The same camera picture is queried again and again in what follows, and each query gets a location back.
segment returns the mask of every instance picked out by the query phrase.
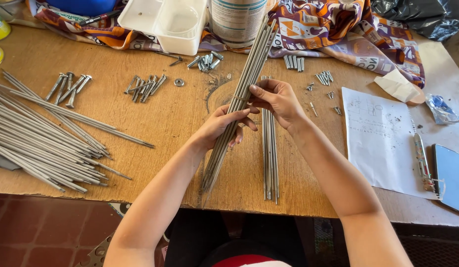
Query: person's left hand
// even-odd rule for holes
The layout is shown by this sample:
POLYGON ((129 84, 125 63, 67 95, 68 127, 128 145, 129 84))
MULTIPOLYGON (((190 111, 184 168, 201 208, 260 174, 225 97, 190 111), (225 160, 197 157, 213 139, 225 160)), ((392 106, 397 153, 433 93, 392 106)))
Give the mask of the person's left hand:
MULTIPOLYGON (((212 149, 215 146, 216 138, 220 136, 226 129, 226 126, 233 121, 244 123, 251 130, 257 131, 256 124, 248 118, 249 113, 258 114, 260 111, 251 105, 246 106, 247 109, 231 112, 226 114, 229 105, 219 107, 206 122, 194 133, 191 137, 194 141, 201 144, 205 149, 212 149)), ((228 146, 233 147, 237 143, 243 141, 243 129, 237 126, 236 132, 229 142, 228 146)))

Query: hand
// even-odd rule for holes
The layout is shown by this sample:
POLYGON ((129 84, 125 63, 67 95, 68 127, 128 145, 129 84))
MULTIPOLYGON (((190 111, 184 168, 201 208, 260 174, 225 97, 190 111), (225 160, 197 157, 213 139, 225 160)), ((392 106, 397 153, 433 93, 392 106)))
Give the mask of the hand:
POLYGON ((289 133, 295 123, 308 119, 292 87, 286 82, 265 79, 251 85, 249 90, 253 94, 249 102, 255 107, 269 110, 289 133))
MULTIPOLYGON (((218 136, 225 131, 226 126, 233 121, 244 123, 251 130, 257 131, 256 124, 247 116, 249 113, 258 114, 260 111, 251 105, 247 105, 246 107, 247 109, 231 112, 229 114, 226 114, 229 105, 219 107, 200 129, 192 135, 191 140, 202 145, 205 149, 212 149, 215 146, 216 138, 218 138, 218 136)), ((243 141, 243 128, 238 125, 228 146, 233 147, 235 144, 241 143, 241 141, 243 141)))

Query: handwritten notes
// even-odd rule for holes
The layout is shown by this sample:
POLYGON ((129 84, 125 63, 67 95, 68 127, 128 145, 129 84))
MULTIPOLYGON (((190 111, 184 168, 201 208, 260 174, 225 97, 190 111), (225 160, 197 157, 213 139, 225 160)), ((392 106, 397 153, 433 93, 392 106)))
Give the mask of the handwritten notes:
POLYGON ((342 88, 348 160, 372 186, 426 199, 417 170, 414 124, 405 103, 342 88))

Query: black marker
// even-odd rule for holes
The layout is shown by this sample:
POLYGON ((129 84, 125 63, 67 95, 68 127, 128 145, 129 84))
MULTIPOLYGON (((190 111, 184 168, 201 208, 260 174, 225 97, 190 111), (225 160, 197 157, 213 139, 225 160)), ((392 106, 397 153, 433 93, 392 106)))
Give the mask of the black marker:
POLYGON ((96 22, 96 21, 101 21, 101 20, 105 20, 105 19, 108 19, 108 18, 115 17, 116 15, 119 15, 121 12, 122 12, 122 10, 114 10, 114 11, 108 12, 106 14, 98 15, 97 17, 87 19, 85 21, 81 21, 78 24, 79 24, 79 26, 83 27, 83 26, 89 25, 89 24, 91 24, 93 22, 96 22))

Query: white paper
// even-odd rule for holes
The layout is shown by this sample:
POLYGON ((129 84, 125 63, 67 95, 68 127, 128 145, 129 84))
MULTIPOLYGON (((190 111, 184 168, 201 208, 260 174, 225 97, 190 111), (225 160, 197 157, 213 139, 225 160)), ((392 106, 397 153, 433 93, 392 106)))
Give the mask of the white paper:
POLYGON ((403 102, 407 102, 420 94, 398 69, 391 71, 383 77, 377 76, 375 83, 388 94, 403 102))
POLYGON ((348 88, 341 89, 347 127, 348 160, 372 186, 425 199, 408 106, 348 88))

